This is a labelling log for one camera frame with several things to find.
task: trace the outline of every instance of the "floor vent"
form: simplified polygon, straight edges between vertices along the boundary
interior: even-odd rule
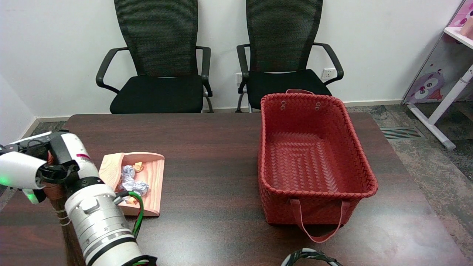
[[[422,133],[415,127],[382,127],[380,128],[383,135],[388,140],[415,140],[425,138]]]

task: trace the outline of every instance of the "gray carpet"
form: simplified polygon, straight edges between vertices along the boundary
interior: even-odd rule
[[[429,116],[437,104],[417,106]],[[446,150],[405,106],[362,106],[348,110],[370,113],[379,127],[416,126],[425,135],[424,139],[390,143],[414,178],[413,186],[422,190],[473,265],[473,103],[454,104],[436,124],[457,146],[453,151]],[[57,131],[63,125],[64,122],[41,123],[33,134]],[[12,195],[13,191],[7,190],[0,196],[0,211]]]

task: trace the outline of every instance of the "basket handle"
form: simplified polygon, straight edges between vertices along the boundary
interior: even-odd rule
[[[296,218],[297,225],[299,228],[304,231],[307,236],[315,243],[324,243],[325,241],[329,240],[340,228],[342,225],[343,218],[347,215],[348,208],[350,207],[350,202],[346,200],[342,200],[342,206],[340,207],[340,220],[338,221],[337,229],[327,233],[321,237],[314,237],[311,236],[304,227],[302,223],[302,208],[300,207],[300,201],[298,199],[290,199],[292,212],[294,214],[294,218]]]
[[[314,94],[313,92],[305,90],[305,89],[288,89],[288,90],[286,90],[286,93]]]

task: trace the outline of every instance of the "red woven basket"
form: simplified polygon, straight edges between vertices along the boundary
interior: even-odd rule
[[[377,180],[345,105],[326,95],[269,94],[261,100],[259,189],[269,224],[297,224],[322,243],[350,219]],[[304,224],[338,224],[313,237]]]

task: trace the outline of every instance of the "chair armrest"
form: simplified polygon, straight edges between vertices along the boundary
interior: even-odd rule
[[[238,60],[240,61],[240,69],[243,80],[241,81],[240,87],[238,88],[238,93],[243,93],[243,87],[248,82],[250,77],[250,72],[248,71],[248,62],[246,61],[245,47],[250,47],[250,44],[242,44],[236,47],[236,52],[238,53]]]
[[[196,49],[202,50],[202,83],[207,90],[207,96],[212,97],[212,89],[209,84],[209,72],[210,72],[210,53],[209,47],[196,46]]]
[[[123,51],[123,50],[128,50],[128,47],[110,49],[110,51],[108,51],[107,55],[102,61],[102,64],[100,65],[100,68],[98,69],[97,76],[95,77],[95,82],[97,83],[97,86],[111,90],[116,94],[118,94],[120,91],[110,85],[104,84],[104,76],[115,54],[118,51]]]
[[[335,66],[335,69],[337,70],[337,77],[331,80],[327,80],[326,82],[324,82],[324,85],[327,86],[328,84],[334,81],[341,80],[343,78],[343,68],[342,68],[342,65],[340,64],[340,61],[338,60],[337,55],[335,54],[333,49],[330,47],[330,45],[322,44],[322,43],[314,43],[314,45],[322,46],[325,49],[328,56],[330,56],[330,59],[332,60],[333,65]]]

